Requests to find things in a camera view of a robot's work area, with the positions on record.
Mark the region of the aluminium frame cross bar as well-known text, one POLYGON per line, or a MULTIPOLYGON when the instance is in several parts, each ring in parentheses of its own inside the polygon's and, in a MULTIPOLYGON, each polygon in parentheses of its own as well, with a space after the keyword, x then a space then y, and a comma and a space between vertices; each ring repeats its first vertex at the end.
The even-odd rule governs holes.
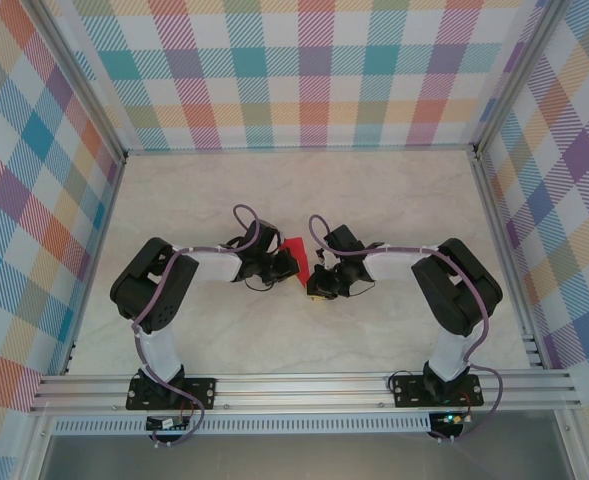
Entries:
POLYGON ((445 152, 474 151, 470 144, 435 144, 405 146, 324 146, 324 147, 259 147, 259 148, 226 148, 226 149, 170 149, 142 150, 131 149, 128 158, 142 156, 179 156, 179 155, 225 155, 225 154, 281 154, 281 153, 327 153, 327 152, 445 152))

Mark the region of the red paper sheet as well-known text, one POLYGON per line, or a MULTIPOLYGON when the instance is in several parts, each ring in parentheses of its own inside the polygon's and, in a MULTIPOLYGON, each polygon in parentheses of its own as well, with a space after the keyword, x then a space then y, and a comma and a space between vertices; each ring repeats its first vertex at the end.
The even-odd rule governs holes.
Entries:
POLYGON ((284 240, 281 249, 288 249, 297 261, 299 272, 297 278, 303 287, 307 286, 310 277, 309 263, 302 237, 291 237, 284 240))

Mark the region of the control board with green light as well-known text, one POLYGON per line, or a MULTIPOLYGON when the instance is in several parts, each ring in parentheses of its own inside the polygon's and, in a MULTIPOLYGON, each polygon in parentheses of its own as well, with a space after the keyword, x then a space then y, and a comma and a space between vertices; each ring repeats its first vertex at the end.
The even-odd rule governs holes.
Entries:
POLYGON ((433 431, 462 430, 463 425, 473 421, 470 412, 440 412, 429 415, 430 426, 433 431))

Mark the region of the aluminium frame post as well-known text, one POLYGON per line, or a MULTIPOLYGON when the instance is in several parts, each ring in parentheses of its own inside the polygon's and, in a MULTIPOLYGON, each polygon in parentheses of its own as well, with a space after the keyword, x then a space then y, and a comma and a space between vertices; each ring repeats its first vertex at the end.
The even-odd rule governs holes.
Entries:
POLYGON ((472 162, 482 159, 498 134, 570 3, 571 0, 523 0, 499 50, 489 86, 477 109, 478 120, 469 134, 468 154, 472 162))
POLYGON ((81 104, 86 109, 99 135, 106 142, 110 152, 122 165, 125 165, 127 160, 126 150, 121 144, 115 129, 112 127, 105 110, 92 90, 90 82, 83 72, 74 51, 69 47, 57 26, 53 15, 48 11, 43 0, 24 0, 24 5, 30 6, 33 10, 33 16, 38 20, 39 27, 43 31, 43 36, 53 50, 61 71, 69 80, 74 92, 79 96, 81 104))

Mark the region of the grey metal panel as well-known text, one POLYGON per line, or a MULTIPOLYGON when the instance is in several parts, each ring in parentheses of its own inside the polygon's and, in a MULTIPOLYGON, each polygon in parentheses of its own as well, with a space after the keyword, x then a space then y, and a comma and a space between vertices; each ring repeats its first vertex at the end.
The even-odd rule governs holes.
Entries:
POLYGON ((556 453, 465 451, 399 435, 57 436, 39 480, 574 480, 556 453))

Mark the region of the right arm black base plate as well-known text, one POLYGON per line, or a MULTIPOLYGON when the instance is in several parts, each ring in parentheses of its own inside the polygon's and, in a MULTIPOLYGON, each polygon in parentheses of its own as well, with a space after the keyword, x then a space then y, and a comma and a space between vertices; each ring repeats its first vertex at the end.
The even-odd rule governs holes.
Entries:
POLYGON ((423 374, 397 371, 386 380, 396 408, 409 407, 478 407, 484 397, 477 375, 464 374, 442 394, 433 394, 425 386, 423 374))

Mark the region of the aluminium mounting rail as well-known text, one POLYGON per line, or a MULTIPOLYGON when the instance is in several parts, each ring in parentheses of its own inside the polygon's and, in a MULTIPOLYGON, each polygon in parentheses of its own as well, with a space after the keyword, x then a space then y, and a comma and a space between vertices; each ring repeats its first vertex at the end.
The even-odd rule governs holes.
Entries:
MULTIPOLYGON (((478 407, 396 408, 386 386, 390 373, 191 375, 215 378, 214 407, 209 413, 385 413, 467 409, 483 412, 562 410, 580 407, 570 374, 563 370, 507 370, 499 375, 476 372, 484 397, 478 407)), ((41 380, 30 407, 33 414, 140 413, 125 409, 134 375, 49 376, 41 380)))

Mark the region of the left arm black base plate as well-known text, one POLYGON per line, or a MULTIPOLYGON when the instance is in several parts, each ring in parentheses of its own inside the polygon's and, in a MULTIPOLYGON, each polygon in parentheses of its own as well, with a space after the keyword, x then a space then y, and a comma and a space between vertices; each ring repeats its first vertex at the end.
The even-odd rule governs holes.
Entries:
MULTIPOLYGON (((214 407, 215 378, 177 376, 170 381, 170 385, 196 398, 205 410, 211 410, 214 407)), ((125 409, 129 411, 189 410, 192 404, 193 402, 184 395, 168 389, 139 372, 130 380, 126 392, 125 409)))

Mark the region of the aluminium side rail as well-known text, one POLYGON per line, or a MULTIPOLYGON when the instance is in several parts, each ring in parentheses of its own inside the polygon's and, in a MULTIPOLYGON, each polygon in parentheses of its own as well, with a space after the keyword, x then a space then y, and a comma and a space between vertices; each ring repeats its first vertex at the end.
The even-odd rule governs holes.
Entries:
POLYGON ((506 283, 506 291, 521 330, 530 367, 548 369, 545 349, 540 346, 538 327, 526 297, 525 288, 521 284, 517 264, 510 249, 509 236, 501 223, 498 204, 488 180, 482 157, 473 147, 467 151, 467 155, 506 283))
POLYGON ((119 190, 120 190, 120 187, 122 184, 124 171, 126 169, 128 159, 129 159, 129 153, 125 152, 123 158, 119 162, 119 168, 118 168, 117 175, 115 178, 115 184, 113 187, 112 196, 110 198, 110 201, 108 202, 108 208, 107 208, 105 215, 103 217, 101 229, 99 231, 100 236, 98 237, 97 249, 96 249, 96 252, 95 252, 94 256, 92 257, 92 260, 90 263, 90 269, 88 271, 87 282, 85 283, 85 287, 83 290, 83 295, 81 298, 81 303, 80 303, 79 309, 73 319, 73 322, 71 323, 70 330, 68 331, 68 336, 67 336, 66 341, 64 343, 63 356, 61 358, 60 365, 56 371, 57 375, 65 375, 69 371, 68 365, 69 365, 71 359, 73 358, 73 351, 76 347, 78 335, 79 335, 79 332, 82 327, 83 317, 85 315, 87 305, 89 302, 91 289, 92 289, 92 286, 93 286, 93 283, 94 283, 94 280, 96 277, 96 272, 97 272, 98 265, 100 262, 105 239, 107 237, 110 221, 111 221, 114 209, 115 209, 116 200, 118 198, 119 190))

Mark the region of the black control board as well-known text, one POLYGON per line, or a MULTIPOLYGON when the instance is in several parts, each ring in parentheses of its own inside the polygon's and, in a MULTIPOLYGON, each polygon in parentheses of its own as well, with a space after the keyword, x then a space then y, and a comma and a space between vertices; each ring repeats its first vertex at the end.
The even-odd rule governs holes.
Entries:
POLYGON ((148 416, 145 421, 145 430, 161 432, 185 431, 191 418, 189 416, 148 416))

